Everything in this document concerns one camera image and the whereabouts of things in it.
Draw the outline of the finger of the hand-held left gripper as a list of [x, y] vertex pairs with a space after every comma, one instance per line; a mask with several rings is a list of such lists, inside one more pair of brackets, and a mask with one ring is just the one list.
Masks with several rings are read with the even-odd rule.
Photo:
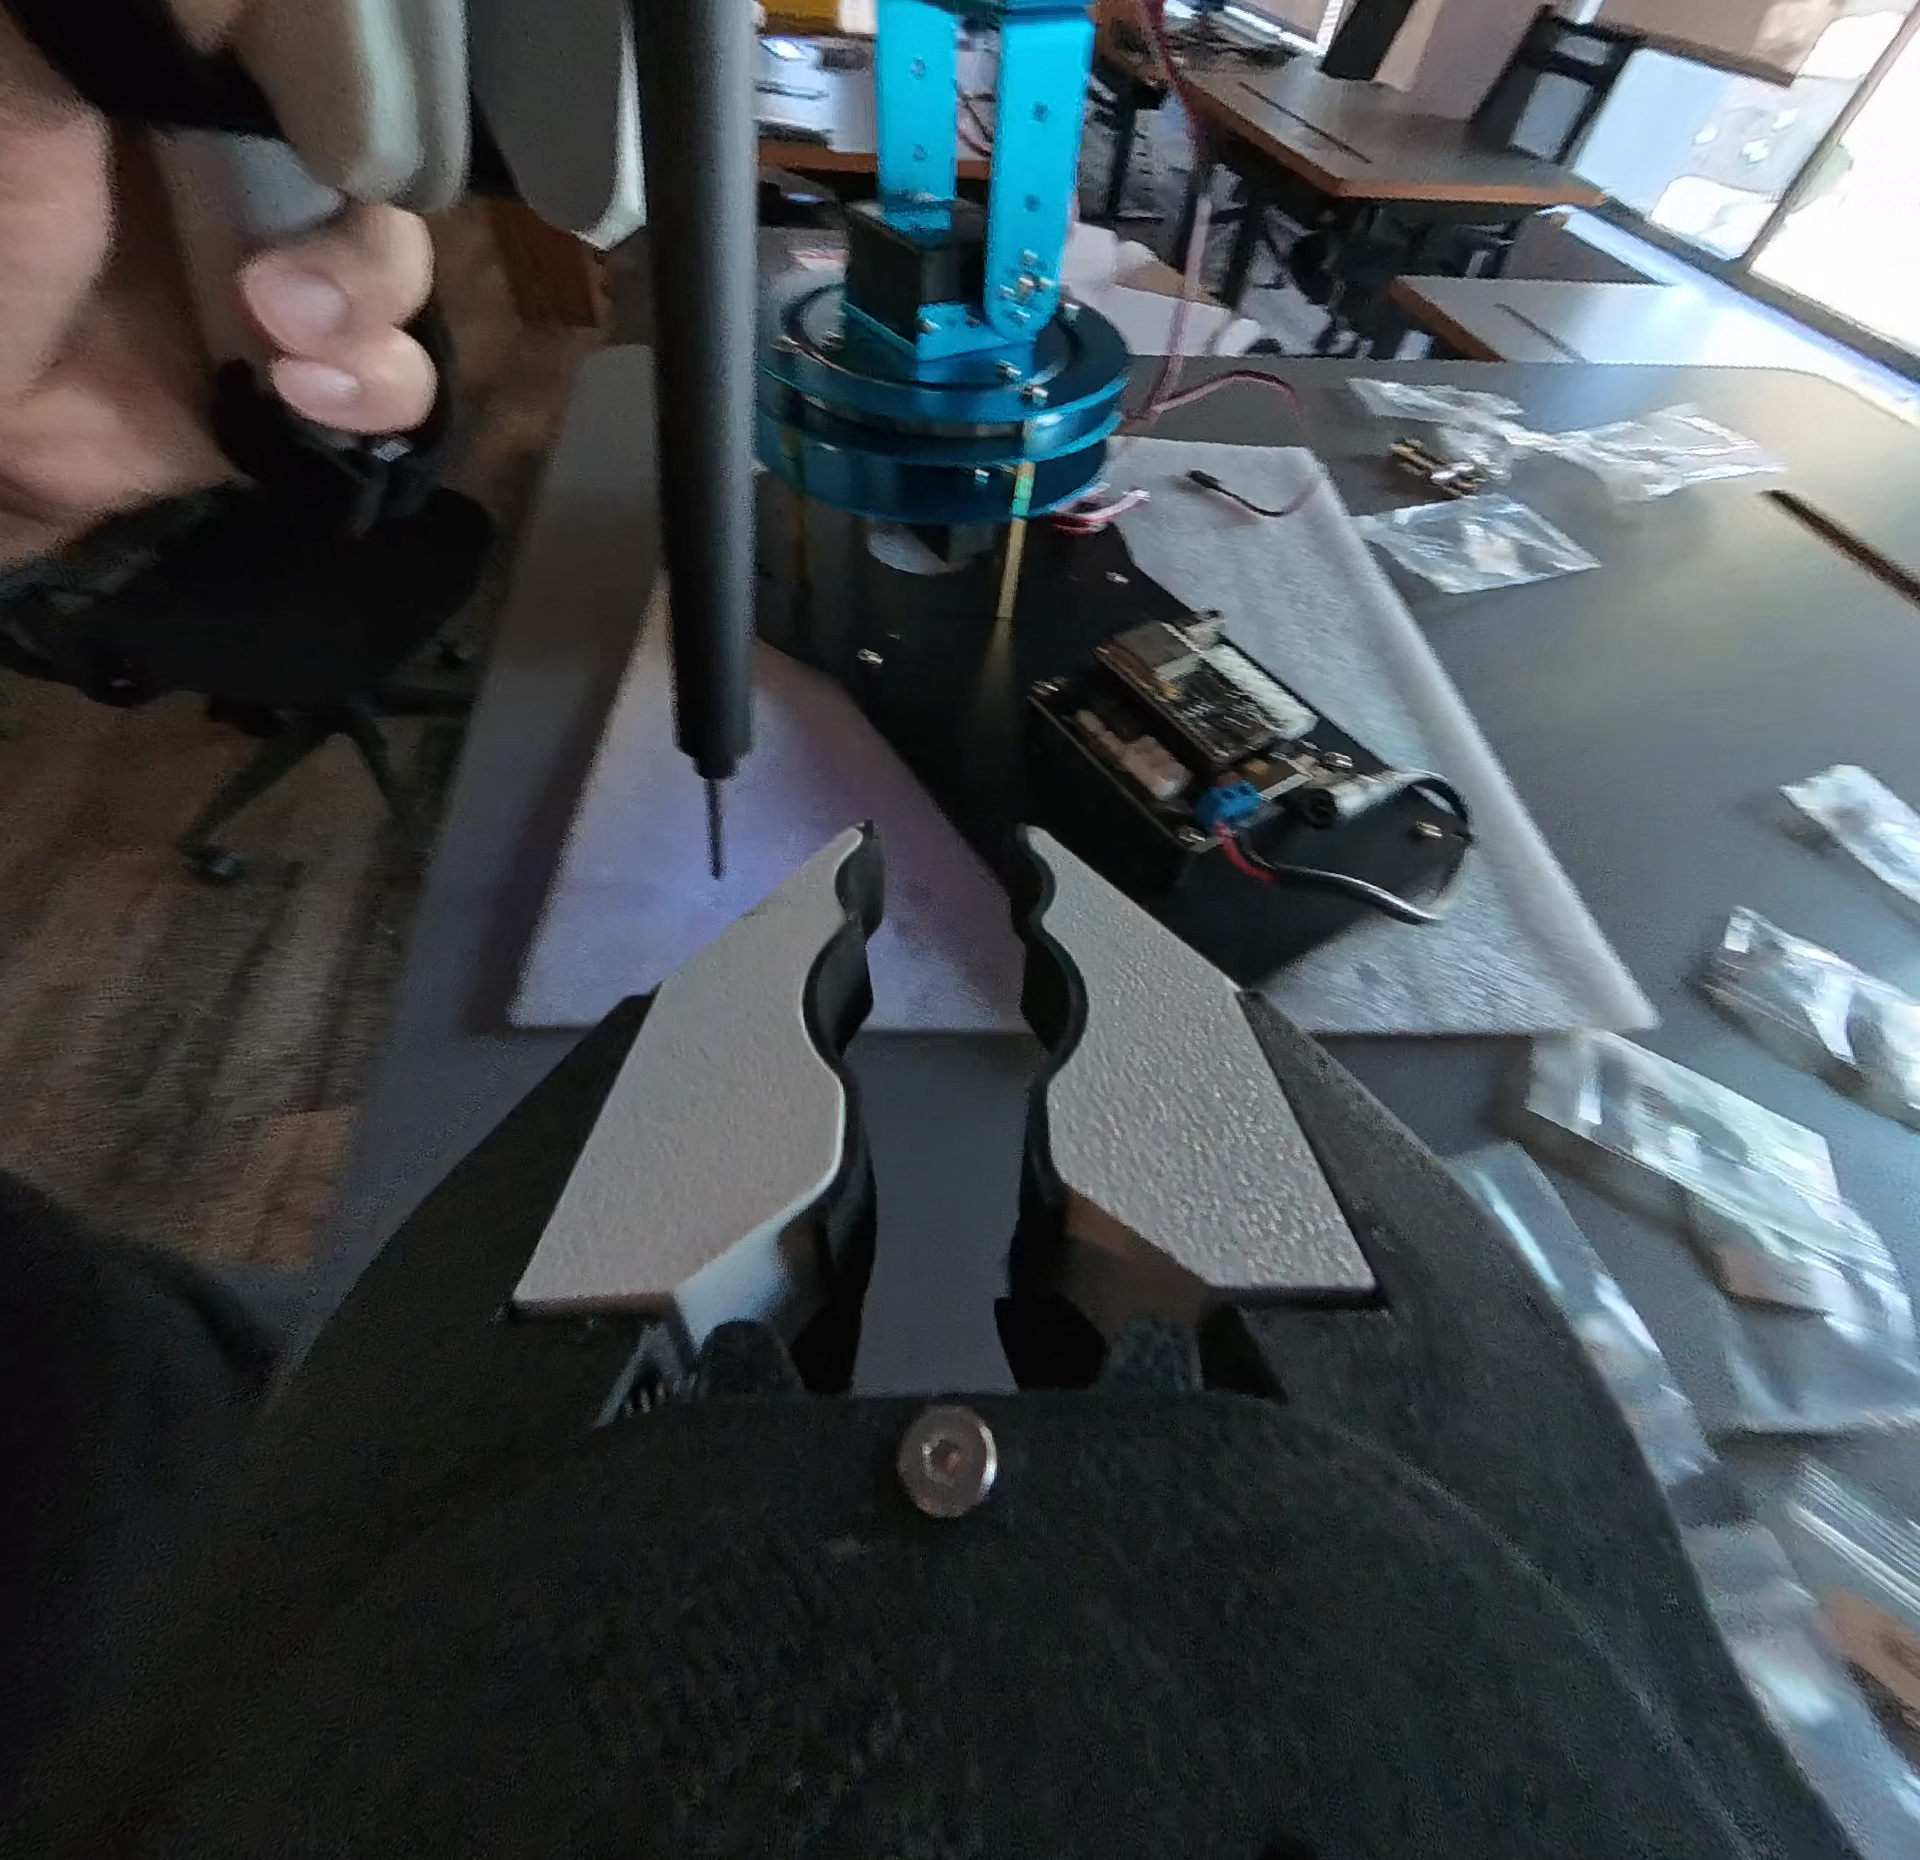
[[631, 0], [471, 0], [471, 95], [546, 227], [590, 248], [645, 227]]

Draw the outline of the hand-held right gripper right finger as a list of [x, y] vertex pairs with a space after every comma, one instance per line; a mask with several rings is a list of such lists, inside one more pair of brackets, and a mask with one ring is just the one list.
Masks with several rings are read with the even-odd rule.
[[1007, 871], [1039, 1044], [1007, 1356], [1103, 1358], [1144, 1318], [1379, 1305], [1249, 996], [1042, 827], [1016, 831]]

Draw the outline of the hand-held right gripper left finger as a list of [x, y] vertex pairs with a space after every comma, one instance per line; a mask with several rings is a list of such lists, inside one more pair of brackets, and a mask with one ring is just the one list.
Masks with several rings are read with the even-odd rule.
[[820, 847], [645, 1002], [512, 1309], [631, 1316], [692, 1367], [724, 1328], [772, 1334], [848, 1389], [877, 1256], [851, 1038], [873, 1006], [877, 827]]

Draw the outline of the grey electric screwdriver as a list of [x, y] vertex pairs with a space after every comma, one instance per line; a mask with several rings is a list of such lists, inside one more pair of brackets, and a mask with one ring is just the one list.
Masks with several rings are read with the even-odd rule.
[[631, 0], [631, 15], [677, 736], [721, 879], [724, 791], [753, 753], [756, 32], [753, 0]]

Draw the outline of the blue toy robot arm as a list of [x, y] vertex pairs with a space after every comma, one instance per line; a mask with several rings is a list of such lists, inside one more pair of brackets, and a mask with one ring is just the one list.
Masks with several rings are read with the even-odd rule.
[[1475, 843], [1404, 773], [1178, 607], [1091, 503], [1130, 357], [1064, 290], [1096, 0], [877, 0], [877, 197], [839, 284], [761, 303], [760, 448], [793, 495], [980, 541], [950, 578], [806, 552], [761, 609], [1007, 875], [1063, 839], [1237, 983], [1381, 919], [1433, 928]]

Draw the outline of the grey background desk with slot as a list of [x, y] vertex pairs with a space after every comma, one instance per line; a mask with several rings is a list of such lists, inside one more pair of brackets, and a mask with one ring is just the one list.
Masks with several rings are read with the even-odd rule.
[[1261, 252], [1308, 293], [1324, 284], [1327, 328], [1384, 354], [1404, 332], [1387, 293], [1404, 277], [1498, 272], [1527, 220], [1588, 210], [1605, 192], [1568, 167], [1484, 147], [1465, 120], [1415, 112], [1404, 95], [1332, 81], [1296, 60], [1249, 73], [1184, 78], [1194, 138], [1184, 252], [1206, 250], [1213, 183], [1237, 181], [1233, 244], [1215, 293], [1238, 308]]

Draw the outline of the wooden edged background desk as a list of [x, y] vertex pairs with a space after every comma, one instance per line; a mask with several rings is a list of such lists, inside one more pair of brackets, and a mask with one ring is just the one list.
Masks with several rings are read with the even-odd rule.
[[1845, 385], [1915, 425], [1910, 377], [1732, 293], [1671, 284], [1404, 277], [1392, 310], [1439, 354], [1512, 365], [1781, 368]]

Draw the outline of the person's left hand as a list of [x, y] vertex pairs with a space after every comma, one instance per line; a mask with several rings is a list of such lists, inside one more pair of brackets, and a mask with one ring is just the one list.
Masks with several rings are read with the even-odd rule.
[[[441, 373], [410, 323], [433, 289], [421, 218], [354, 208], [234, 277], [277, 398], [354, 436], [416, 433]], [[117, 514], [236, 482], [167, 190], [11, 19], [2, 29], [2, 562]]]

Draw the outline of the white foam sheet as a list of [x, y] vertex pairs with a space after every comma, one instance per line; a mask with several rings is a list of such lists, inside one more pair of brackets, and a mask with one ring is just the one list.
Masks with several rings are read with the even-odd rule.
[[[1122, 553], [1178, 607], [1219, 609], [1230, 640], [1393, 768], [1466, 798], [1475, 845], [1433, 928], [1371, 919], [1254, 990], [1320, 1035], [1637, 1034], [1633, 981], [1498, 756], [1306, 450], [1136, 439], [1120, 484], [1149, 503]], [[859, 822], [886, 857], [869, 945], [880, 1034], [1008, 1034], [1022, 955], [983, 857], [939, 816], [851, 695], [772, 647], [756, 653], [756, 745], [727, 798], [727, 876], [711, 880], [701, 796], [674, 745], [663, 589], [569, 825], [510, 1022], [585, 1029], [647, 994]]]

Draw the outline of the black office chair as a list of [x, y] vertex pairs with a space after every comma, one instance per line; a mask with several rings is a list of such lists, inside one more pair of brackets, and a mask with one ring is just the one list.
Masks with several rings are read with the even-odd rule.
[[304, 420], [241, 360], [219, 368], [211, 420], [240, 477], [114, 514], [4, 565], [4, 671], [116, 711], [200, 697], [252, 735], [252, 756], [177, 840], [205, 883], [241, 876], [219, 830], [327, 741], [368, 766], [410, 843], [387, 719], [448, 719], [471, 695], [448, 628], [491, 558], [485, 505], [444, 484], [458, 389], [444, 331], [416, 335], [439, 369], [428, 420], [340, 433]]

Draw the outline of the cardboard box with foam insert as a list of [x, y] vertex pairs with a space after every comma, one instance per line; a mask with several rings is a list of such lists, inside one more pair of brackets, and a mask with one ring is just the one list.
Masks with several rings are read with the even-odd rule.
[[1213, 302], [1186, 296], [1184, 277], [1139, 242], [1103, 227], [1077, 224], [1063, 259], [1068, 300], [1106, 319], [1133, 357], [1170, 354], [1178, 316], [1189, 357], [1248, 357], [1261, 328]]

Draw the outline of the flat clear plastic bag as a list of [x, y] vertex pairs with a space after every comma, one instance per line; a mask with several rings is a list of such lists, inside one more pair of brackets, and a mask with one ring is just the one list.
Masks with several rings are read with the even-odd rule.
[[1595, 573], [1600, 555], [1501, 493], [1356, 519], [1356, 534], [1445, 595], [1478, 595]]

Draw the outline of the person's dark clothing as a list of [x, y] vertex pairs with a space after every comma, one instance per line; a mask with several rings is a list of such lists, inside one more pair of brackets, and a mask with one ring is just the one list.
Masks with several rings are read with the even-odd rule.
[[4, 1857], [140, 1645], [305, 1315], [298, 1273], [209, 1267], [2, 1186]]

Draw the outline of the crumpled clear plastic bag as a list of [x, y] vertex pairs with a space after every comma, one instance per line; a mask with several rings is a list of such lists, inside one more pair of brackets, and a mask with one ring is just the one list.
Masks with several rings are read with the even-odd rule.
[[1519, 457], [1548, 457], [1591, 474], [1619, 505], [1660, 503], [1696, 484], [1788, 471], [1785, 461], [1757, 440], [1691, 406], [1595, 429], [1512, 429], [1506, 440]]
[[1501, 429], [1524, 417], [1524, 408], [1513, 398], [1457, 385], [1355, 379], [1348, 389], [1368, 413], [1400, 423]]

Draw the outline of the black background chair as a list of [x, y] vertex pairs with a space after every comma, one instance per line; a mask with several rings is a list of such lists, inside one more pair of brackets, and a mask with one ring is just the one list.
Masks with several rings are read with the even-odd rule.
[[1644, 44], [1644, 32], [1574, 20], [1551, 5], [1539, 7], [1483, 104], [1493, 145], [1570, 167]]

